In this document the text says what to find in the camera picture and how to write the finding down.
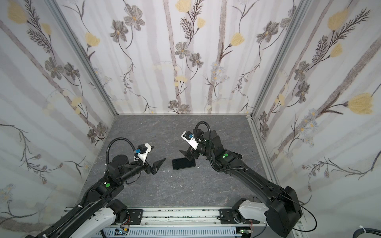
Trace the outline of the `black phone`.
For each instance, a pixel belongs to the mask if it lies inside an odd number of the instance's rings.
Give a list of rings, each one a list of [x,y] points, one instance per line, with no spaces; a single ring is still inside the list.
[[[193,168],[196,166],[195,160],[188,160],[187,158],[178,158],[172,160],[173,170],[181,170]]]

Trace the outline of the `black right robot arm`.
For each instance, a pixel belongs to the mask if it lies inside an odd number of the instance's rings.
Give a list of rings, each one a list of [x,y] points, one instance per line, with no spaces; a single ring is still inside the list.
[[[260,202],[242,199],[235,204],[233,210],[239,218],[265,222],[283,238],[295,229],[304,207],[293,188],[281,187],[255,172],[243,162],[241,154],[224,148],[216,131],[185,131],[181,138],[189,145],[181,152],[188,160],[206,157],[216,172],[236,178],[259,196]]]

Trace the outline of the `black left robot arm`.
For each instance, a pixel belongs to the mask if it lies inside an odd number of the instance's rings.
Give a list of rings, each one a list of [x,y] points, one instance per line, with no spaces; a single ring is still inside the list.
[[[117,141],[125,141],[132,148],[133,161],[130,162],[126,155],[109,158],[112,145]],[[108,205],[124,189],[124,183],[140,174],[142,171],[147,174],[156,174],[165,158],[150,165],[147,162],[147,156],[154,146],[150,144],[141,144],[138,148],[130,140],[124,137],[113,139],[106,149],[106,170],[104,176],[92,185],[83,195],[78,205],[72,208],[55,224],[40,232],[37,238],[69,238],[76,232],[88,219],[98,210]]]

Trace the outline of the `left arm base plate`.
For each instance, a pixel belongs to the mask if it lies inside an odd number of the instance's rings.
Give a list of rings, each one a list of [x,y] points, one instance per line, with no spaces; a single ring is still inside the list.
[[[116,216],[115,223],[119,225],[140,225],[143,209],[123,209]]]

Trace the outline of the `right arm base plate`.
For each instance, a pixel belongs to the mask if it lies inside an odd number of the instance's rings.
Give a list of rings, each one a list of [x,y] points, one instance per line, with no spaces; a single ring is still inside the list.
[[[231,208],[219,209],[219,216],[217,217],[223,225],[239,225],[239,224],[259,224],[257,220],[245,219],[238,210]]]

